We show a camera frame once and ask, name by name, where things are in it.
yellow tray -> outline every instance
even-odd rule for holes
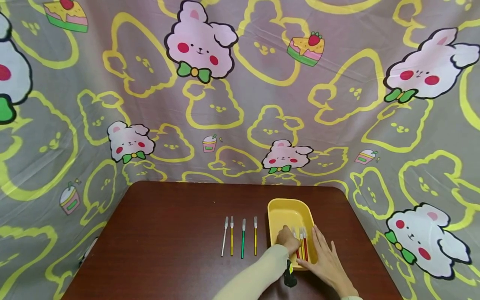
[[[300,200],[276,198],[268,203],[267,210],[271,244],[276,244],[276,236],[284,225],[287,225],[290,229],[292,226],[295,227],[297,238],[300,238],[300,227],[303,226],[307,229],[308,261],[312,264],[317,263],[317,253],[312,239],[314,222],[308,206]],[[297,263],[296,253],[290,257],[290,261],[292,261],[294,270],[306,271],[304,267]]]

wooden table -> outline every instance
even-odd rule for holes
[[[365,300],[401,297],[343,193],[335,188],[138,182],[102,232],[62,300],[210,300],[267,249],[267,204],[274,198],[304,201],[327,240],[333,239],[345,271]],[[220,257],[225,216],[234,216]],[[253,217],[258,217],[258,256]],[[241,220],[247,219],[240,259]],[[273,284],[260,299],[338,299],[310,272],[298,284]]]

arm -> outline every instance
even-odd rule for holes
[[[228,282],[213,300],[257,300],[269,285],[283,275],[287,259],[288,250],[284,246],[270,247],[256,263]]]

right hand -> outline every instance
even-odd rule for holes
[[[312,228],[312,235],[313,244],[317,250],[318,261],[316,264],[311,264],[307,261],[297,259],[298,264],[312,271],[312,273],[317,275],[322,281],[333,287],[340,298],[358,296],[357,290],[353,287],[353,284],[340,263],[333,241],[332,249],[330,250],[324,235],[318,230],[316,225]]]

left hand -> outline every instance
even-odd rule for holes
[[[284,225],[282,230],[278,232],[276,242],[288,250],[289,257],[300,247],[300,240],[293,236],[287,225]]]

